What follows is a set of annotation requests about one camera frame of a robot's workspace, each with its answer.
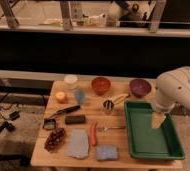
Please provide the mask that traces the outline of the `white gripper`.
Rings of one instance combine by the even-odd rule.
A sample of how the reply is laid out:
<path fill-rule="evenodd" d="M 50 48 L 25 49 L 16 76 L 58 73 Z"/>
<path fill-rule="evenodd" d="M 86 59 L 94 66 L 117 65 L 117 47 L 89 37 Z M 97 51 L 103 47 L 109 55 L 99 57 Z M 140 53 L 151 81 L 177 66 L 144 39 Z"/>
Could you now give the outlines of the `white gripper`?
<path fill-rule="evenodd" d="M 152 113 L 152 123 L 151 126 L 153 129 L 158 129 L 161 124 L 166 119 L 164 113 L 169 113 L 175 107 L 175 103 L 173 101 L 169 103 L 160 104 L 157 100 L 153 101 L 153 110 L 155 112 Z"/>

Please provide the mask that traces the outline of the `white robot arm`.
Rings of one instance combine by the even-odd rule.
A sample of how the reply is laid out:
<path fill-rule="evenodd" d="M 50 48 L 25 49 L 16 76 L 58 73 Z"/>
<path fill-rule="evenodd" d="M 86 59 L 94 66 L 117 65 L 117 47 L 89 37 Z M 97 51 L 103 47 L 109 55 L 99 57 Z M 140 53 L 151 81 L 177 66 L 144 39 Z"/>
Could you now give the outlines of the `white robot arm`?
<path fill-rule="evenodd" d="M 155 95 L 151 100 L 153 129 L 161 126 L 175 103 L 190 110 L 190 67 L 164 72 L 157 77 Z"/>

